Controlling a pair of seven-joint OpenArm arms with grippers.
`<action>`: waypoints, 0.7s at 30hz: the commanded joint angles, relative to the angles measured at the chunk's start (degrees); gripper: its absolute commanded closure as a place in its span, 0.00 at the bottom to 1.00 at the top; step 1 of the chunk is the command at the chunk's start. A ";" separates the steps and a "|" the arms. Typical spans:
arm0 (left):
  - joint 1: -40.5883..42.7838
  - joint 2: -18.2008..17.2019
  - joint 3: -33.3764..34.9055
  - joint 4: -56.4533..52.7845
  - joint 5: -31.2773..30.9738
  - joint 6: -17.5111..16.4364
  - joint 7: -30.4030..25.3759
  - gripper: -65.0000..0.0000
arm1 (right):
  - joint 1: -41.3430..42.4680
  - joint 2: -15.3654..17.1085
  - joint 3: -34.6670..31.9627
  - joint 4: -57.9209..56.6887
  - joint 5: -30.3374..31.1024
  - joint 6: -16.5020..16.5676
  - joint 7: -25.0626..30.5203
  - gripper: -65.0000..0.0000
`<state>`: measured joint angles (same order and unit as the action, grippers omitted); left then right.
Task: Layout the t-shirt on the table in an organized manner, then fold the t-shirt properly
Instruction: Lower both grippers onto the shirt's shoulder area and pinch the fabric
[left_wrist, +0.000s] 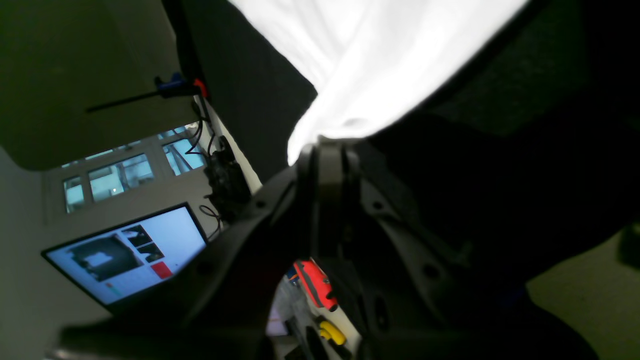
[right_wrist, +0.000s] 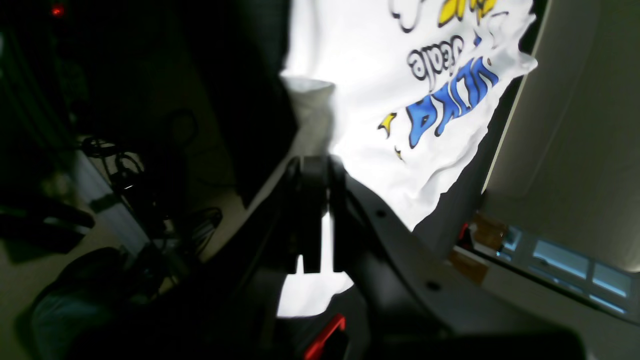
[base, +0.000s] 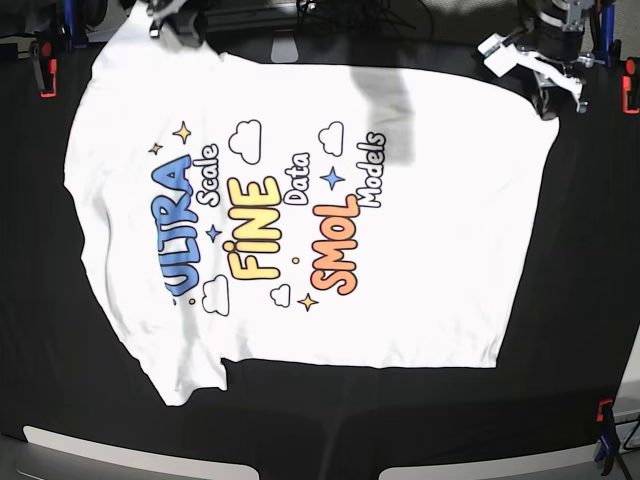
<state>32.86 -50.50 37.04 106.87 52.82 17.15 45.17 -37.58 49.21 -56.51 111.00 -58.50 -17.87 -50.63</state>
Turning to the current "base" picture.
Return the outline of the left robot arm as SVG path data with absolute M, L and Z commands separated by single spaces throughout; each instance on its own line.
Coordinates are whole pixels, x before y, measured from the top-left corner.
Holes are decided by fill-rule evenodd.
M 519 1 L 521 32 L 510 46 L 517 65 L 532 72 L 536 87 L 532 104 L 544 121 L 555 119 L 568 101 L 575 111 L 587 111 L 582 98 L 585 71 L 596 64 L 593 53 L 583 50 L 585 24 L 598 7 L 594 1 Z

